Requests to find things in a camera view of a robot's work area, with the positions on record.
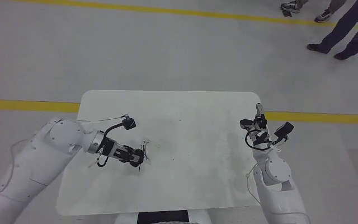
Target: black cable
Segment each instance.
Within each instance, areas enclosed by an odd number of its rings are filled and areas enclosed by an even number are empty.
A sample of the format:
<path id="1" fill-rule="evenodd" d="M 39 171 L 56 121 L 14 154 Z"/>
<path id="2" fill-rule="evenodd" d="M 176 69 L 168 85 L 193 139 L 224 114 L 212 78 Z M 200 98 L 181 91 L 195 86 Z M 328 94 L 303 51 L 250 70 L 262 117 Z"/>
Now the black cable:
<path id="1" fill-rule="evenodd" d="M 97 162 L 97 166 L 99 166 L 99 167 L 104 167 L 104 166 L 107 164 L 108 158 L 109 158 L 109 157 L 107 156 L 107 158 L 106 158 L 104 164 L 100 164 L 100 162 L 98 161 L 98 162 Z"/>
<path id="2" fill-rule="evenodd" d="M 246 136 L 245 136 L 245 143 L 248 147 L 252 148 L 253 150 L 259 150 L 259 151 L 265 151 L 265 150 L 268 150 L 270 148 L 270 146 L 268 146 L 267 148 L 257 148 L 255 146 L 250 146 L 249 143 L 247 142 L 247 137 L 250 133 L 252 132 L 260 132 L 260 130 L 258 129 L 254 129 L 254 130 L 249 130 L 247 133 L 246 133 Z"/>
<path id="3" fill-rule="evenodd" d="M 106 130 L 105 133 L 103 134 L 103 139 L 102 139 L 101 144 L 99 145 L 99 147 L 98 147 L 96 153 L 98 153 L 98 152 L 100 151 L 100 149 L 105 145 L 105 139 L 107 138 L 107 134 L 108 134 L 111 130 L 116 129 L 116 128 L 119 128 L 119 127 L 121 127 L 121 126 L 123 126 L 123 123 L 116 124 L 116 125 L 113 125 L 113 126 L 107 128 L 107 130 Z M 107 164 L 108 158 L 109 158 L 109 157 L 107 156 L 107 158 L 106 158 L 106 160 L 105 160 L 105 162 L 104 162 L 103 164 L 100 164 L 100 163 L 98 162 L 98 163 L 97 163 L 97 166 L 99 166 L 99 167 L 104 167 L 104 166 Z"/>
<path id="4" fill-rule="evenodd" d="M 113 125 L 113 126 L 107 128 L 107 130 L 106 130 L 105 133 L 103 134 L 103 139 L 102 139 L 102 141 L 101 141 L 100 146 L 97 148 L 96 153 L 98 153 L 98 152 L 100 151 L 100 149 L 105 145 L 105 139 L 106 139 L 106 137 L 107 137 L 107 134 L 108 134 L 111 130 L 116 129 L 116 128 L 119 128 L 119 127 L 121 127 L 121 126 L 123 126 L 123 123 L 116 124 L 116 125 Z"/>

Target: yellow stripe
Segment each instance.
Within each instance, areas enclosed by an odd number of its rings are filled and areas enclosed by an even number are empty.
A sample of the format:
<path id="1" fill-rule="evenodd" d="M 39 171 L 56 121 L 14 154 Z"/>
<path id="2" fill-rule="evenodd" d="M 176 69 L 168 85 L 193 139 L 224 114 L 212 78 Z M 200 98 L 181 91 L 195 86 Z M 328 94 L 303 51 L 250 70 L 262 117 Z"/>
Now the yellow stripe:
<path id="1" fill-rule="evenodd" d="M 249 20 L 256 22 L 272 22 L 279 24 L 294 24 L 294 25 L 309 25 L 309 26 L 335 26 L 334 22 L 325 22 L 322 24 L 314 21 L 306 20 L 294 20 L 287 18 L 269 18 L 263 16 L 250 16 L 250 15 L 236 15 L 217 12 L 204 12 L 194 10 L 177 10 L 172 8 L 158 8 L 158 7 L 146 7 L 146 6 L 127 6 L 121 4 L 108 4 L 97 2 L 78 2 L 70 0 L 12 0 L 16 2 L 28 2 L 28 3 L 41 3 L 41 4 L 55 4 L 61 6 L 76 6 L 87 8 L 101 8 L 106 10 L 122 10 L 122 11 L 134 11 L 134 12 L 147 12 L 147 13 L 165 13 L 185 16 L 200 16 L 200 17 L 212 17 L 212 18 L 226 18 L 232 20 Z"/>
<path id="2" fill-rule="evenodd" d="M 357 114 L 319 114 L 268 111 L 267 120 L 290 121 L 290 122 L 321 122 L 321 123 L 344 123 L 358 124 Z"/>
<path id="3" fill-rule="evenodd" d="M 79 110 L 79 103 L 0 100 L 0 110 L 77 113 Z M 267 120 L 277 120 L 283 122 L 289 121 L 358 124 L 358 115 L 356 114 L 317 114 L 267 111 L 266 117 Z"/>
<path id="4" fill-rule="evenodd" d="M 0 100 L 0 110 L 31 110 L 77 113 L 79 103 Z"/>

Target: concrete floor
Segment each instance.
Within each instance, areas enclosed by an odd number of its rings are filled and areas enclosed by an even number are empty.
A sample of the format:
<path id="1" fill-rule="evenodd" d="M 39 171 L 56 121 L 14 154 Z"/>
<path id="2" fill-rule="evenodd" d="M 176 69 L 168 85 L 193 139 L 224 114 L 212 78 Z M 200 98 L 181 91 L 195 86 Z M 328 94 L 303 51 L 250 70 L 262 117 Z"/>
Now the concrete floor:
<path id="1" fill-rule="evenodd" d="M 94 0 L 115 4 L 282 17 L 277 0 Z M 294 15 L 312 20 L 328 1 Z M 332 21 L 353 4 L 348 0 Z M 92 89 L 252 91 L 266 110 L 358 114 L 358 57 L 309 52 L 331 27 L 0 2 L 0 99 L 80 102 Z M 0 111 L 0 175 L 9 146 L 53 116 Z M 270 122 L 269 128 L 280 124 Z M 294 123 L 283 156 L 312 223 L 355 223 L 356 125 Z M 115 215 L 61 217 L 57 178 L 24 211 L 21 223 L 113 223 Z M 260 207 L 212 209 L 213 223 L 266 223 Z"/>

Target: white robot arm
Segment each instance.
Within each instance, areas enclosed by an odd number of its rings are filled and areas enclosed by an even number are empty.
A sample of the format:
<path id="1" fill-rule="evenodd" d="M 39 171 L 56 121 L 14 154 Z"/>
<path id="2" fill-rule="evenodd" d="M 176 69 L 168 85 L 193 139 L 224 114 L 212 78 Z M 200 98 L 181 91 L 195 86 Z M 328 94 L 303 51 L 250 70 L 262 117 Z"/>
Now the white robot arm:
<path id="1" fill-rule="evenodd" d="M 77 121 L 53 119 L 27 142 L 14 159 L 7 175 L 0 180 L 0 223 L 13 224 L 23 209 L 49 185 L 67 166 L 73 156 L 82 148 L 91 154 L 99 154 L 139 166 L 144 160 L 144 152 L 118 144 L 107 138 L 109 131 L 123 126 L 136 127 L 134 119 L 123 116 L 122 123 L 112 126 L 105 132 L 85 130 Z M 262 210 L 269 224 L 310 223 L 298 189 L 293 182 L 289 165 L 278 156 L 275 147 L 287 140 L 293 126 L 286 123 L 275 134 L 278 140 L 270 141 L 267 120 L 261 104 L 257 104 L 257 115 L 252 120 L 241 120 L 247 137 L 253 142 L 253 156 L 257 165 L 253 168 Z M 280 191 L 270 189 L 281 184 Z"/>
<path id="2" fill-rule="evenodd" d="M 275 146 L 288 140 L 287 135 L 293 130 L 293 125 L 286 122 L 275 132 L 278 139 L 271 141 L 262 105 L 257 104 L 256 110 L 254 120 L 240 121 L 241 128 L 247 130 L 245 142 L 253 149 L 253 157 L 257 162 L 253 174 L 261 202 L 255 199 L 260 203 L 269 224 L 310 224 L 301 195 L 293 181 L 291 168 L 279 157 L 281 150 Z M 248 137 L 253 146 L 248 144 Z M 273 185 L 281 185 L 281 190 L 273 190 L 270 187 Z"/>
<path id="3" fill-rule="evenodd" d="M 84 151 L 113 157 L 121 162 L 139 166 L 144 152 L 118 144 L 107 138 L 107 133 L 123 126 L 136 126 L 134 119 L 123 116 L 122 123 L 107 131 L 85 130 L 77 121 L 53 119 L 29 139 L 23 150 L 14 159 L 14 164 L 0 180 L 0 223 L 12 224 L 24 208 L 47 185 L 65 169 L 73 156 L 82 148 Z"/>

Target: white table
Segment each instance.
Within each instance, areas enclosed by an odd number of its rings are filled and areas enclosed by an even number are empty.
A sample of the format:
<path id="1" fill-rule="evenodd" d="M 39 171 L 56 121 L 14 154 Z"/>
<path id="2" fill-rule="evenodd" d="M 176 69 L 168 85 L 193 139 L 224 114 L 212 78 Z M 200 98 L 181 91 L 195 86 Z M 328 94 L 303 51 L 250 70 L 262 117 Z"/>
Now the white table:
<path id="1" fill-rule="evenodd" d="M 110 132 L 139 148 L 149 139 L 150 159 L 138 168 L 80 151 L 64 170 L 57 210 L 65 216 L 253 206 L 245 174 L 255 164 L 241 119 L 253 119 L 251 92 L 89 91 L 78 120 L 128 113 L 137 127 Z M 121 120 L 83 123 L 105 130 Z M 249 184 L 256 192 L 255 182 Z"/>

